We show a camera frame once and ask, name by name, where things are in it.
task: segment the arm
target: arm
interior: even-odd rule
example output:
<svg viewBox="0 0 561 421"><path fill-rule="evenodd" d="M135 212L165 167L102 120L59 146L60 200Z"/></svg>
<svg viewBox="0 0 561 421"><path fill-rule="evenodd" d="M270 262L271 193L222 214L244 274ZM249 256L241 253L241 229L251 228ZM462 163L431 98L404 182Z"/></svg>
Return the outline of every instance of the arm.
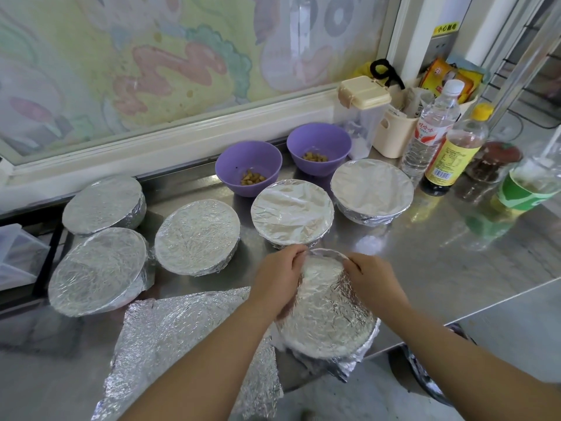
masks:
<svg viewBox="0 0 561 421"><path fill-rule="evenodd" d="M249 298L158 378L121 421L227 419L267 328L294 297L303 245L268 255Z"/></svg>
<svg viewBox="0 0 561 421"><path fill-rule="evenodd" d="M561 394L414 310L392 267L379 257L345 262L359 299L410 347L467 420L561 419Z"/></svg>

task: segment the product label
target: product label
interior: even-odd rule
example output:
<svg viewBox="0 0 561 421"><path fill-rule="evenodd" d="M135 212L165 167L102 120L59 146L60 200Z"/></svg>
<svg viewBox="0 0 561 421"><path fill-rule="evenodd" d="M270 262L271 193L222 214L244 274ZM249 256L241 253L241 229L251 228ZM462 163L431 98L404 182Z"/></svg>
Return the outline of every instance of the product label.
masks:
<svg viewBox="0 0 561 421"><path fill-rule="evenodd" d="M501 183L497 197L501 204L507 208L528 211L536 205L541 204L546 199L551 198L556 193L557 192L553 192L552 194L538 194L527 190L512 178L511 171L504 179L503 183Z"/></svg>
<svg viewBox="0 0 561 421"><path fill-rule="evenodd" d="M426 178L439 186L453 185L478 150L479 148L461 148L445 140L425 173Z"/></svg>
<svg viewBox="0 0 561 421"><path fill-rule="evenodd" d="M419 120L413 136L424 145L438 145L444 134L446 134L452 126L453 124L446 127L434 127L423 120Z"/></svg>

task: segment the dried fruit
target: dried fruit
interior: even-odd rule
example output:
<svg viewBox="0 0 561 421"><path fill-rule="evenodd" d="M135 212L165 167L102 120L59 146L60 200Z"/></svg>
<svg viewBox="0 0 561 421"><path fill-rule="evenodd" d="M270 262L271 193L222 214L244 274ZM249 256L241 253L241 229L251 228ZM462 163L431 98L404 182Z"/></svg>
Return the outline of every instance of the dried fruit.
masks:
<svg viewBox="0 0 561 421"><path fill-rule="evenodd" d="M247 170L244 177L242 178L242 186L249 186L251 184L261 183L267 180L267 177L262 176L260 173L255 173L251 170Z"/></svg>
<svg viewBox="0 0 561 421"><path fill-rule="evenodd" d="M321 155L321 154L315 154L313 152L306 152L302 158L304 158L307 161L312 161L312 162L326 162L326 161L328 161L327 156Z"/></svg>

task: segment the bowl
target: bowl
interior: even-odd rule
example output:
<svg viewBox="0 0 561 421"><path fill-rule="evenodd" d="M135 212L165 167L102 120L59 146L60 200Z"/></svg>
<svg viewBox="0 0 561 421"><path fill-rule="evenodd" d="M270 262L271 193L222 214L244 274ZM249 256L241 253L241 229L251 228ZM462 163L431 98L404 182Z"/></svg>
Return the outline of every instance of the bowl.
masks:
<svg viewBox="0 0 561 421"><path fill-rule="evenodd" d="M230 146L218 157L216 175L236 195L255 198L264 188L279 177L282 166L281 152L271 143L245 141ZM242 186L247 170L266 177L261 183Z"/></svg>
<svg viewBox="0 0 561 421"><path fill-rule="evenodd" d="M298 127L288 135L288 150L296 166L310 176L325 177L345 162L351 151L351 137L333 124L312 122ZM327 156L326 162L302 158L306 152Z"/></svg>

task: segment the aluminum foil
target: aluminum foil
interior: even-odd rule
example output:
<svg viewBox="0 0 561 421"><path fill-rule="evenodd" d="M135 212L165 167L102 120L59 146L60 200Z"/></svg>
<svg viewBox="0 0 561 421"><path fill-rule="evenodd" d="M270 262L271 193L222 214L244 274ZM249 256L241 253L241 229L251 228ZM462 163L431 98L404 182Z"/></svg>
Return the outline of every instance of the aluminum foil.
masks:
<svg viewBox="0 0 561 421"><path fill-rule="evenodd" d="M257 233L277 249L291 244L314 246L329 231L333 216L327 192L304 180L273 183L251 205Z"/></svg>
<svg viewBox="0 0 561 421"><path fill-rule="evenodd" d="M187 204L164 220L156 234L156 258L178 275L202 276L222 270L240 240L240 219L215 199Z"/></svg>
<svg viewBox="0 0 561 421"><path fill-rule="evenodd" d="M249 295L249 287L138 301L124 316L104 397L92 420L117 420L160 375L220 325ZM265 333L232 409L272 417L283 396L270 332Z"/></svg>
<svg viewBox="0 0 561 421"><path fill-rule="evenodd" d="M375 159L341 165L331 179L339 210L360 225L387 225L413 202L413 184L403 171Z"/></svg>
<svg viewBox="0 0 561 421"><path fill-rule="evenodd" d="M62 223L72 233L90 235L108 227L136 229L146 214L140 183L129 176L104 178L66 205Z"/></svg>
<svg viewBox="0 0 561 421"><path fill-rule="evenodd" d="M55 269L49 301L72 317L129 304L154 284L148 243L140 233L111 227L73 248Z"/></svg>
<svg viewBox="0 0 561 421"><path fill-rule="evenodd" d="M333 250L311 251L295 304L287 317L277 321L277 328L286 347L347 369L344 364L356 364L370 348L379 319L355 296L343 258Z"/></svg>

